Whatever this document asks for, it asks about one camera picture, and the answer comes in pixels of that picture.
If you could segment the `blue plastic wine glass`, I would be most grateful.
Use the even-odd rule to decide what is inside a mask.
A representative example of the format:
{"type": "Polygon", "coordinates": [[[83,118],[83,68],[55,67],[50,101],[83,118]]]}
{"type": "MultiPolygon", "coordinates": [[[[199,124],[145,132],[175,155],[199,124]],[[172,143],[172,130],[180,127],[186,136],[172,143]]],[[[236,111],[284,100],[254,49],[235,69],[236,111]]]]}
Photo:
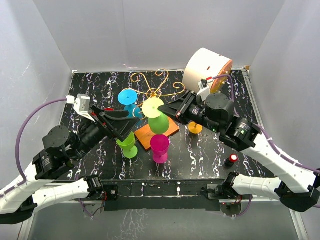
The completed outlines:
{"type": "Polygon", "coordinates": [[[142,110],[136,104],[138,94],[132,89],[124,89],[118,95],[118,101],[124,105],[124,110],[129,112],[129,117],[136,117],[140,120],[143,119],[142,110]]]}

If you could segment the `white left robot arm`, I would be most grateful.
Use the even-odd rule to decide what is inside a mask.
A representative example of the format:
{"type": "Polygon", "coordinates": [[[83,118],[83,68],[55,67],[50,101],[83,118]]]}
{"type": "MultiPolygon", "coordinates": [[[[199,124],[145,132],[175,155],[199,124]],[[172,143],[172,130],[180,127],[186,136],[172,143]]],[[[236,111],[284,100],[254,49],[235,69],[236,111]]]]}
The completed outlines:
{"type": "Polygon", "coordinates": [[[81,177],[73,183],[44,189],[72,170],[74,161],[83,159],[104,138],[124,141],[139,122],[126,110],[102,110],[91,106],[90,118],[83,117],[77,132],[64,125],[51,129],[24,176],[18,176],[0,191],[0,223],[15,225],[40,210],[69,200],[99,199],[104,186],[97,175],[81,177]]]}

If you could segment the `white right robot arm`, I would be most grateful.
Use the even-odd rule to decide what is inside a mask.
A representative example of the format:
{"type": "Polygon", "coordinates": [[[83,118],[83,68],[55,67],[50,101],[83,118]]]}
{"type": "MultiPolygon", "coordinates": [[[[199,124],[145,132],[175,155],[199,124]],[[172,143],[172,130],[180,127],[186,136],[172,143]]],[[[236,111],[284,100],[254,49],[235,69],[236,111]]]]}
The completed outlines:
{"type": "Polygon", "coordinates": [[[300,164],[276,147],[263,129],[235,114],[235,104],[223,93],[211,93],[204,103],[188,91],[183,97],[157,109],[174,121],[195,122],[219,135],[219,141],[271,171],[273,178],[249,177],[231,172],[215,188],[202,188],[206,196],[236,198],[255,195],[280,201],[303,213],[320,200],[320,172],[300,164]]]}

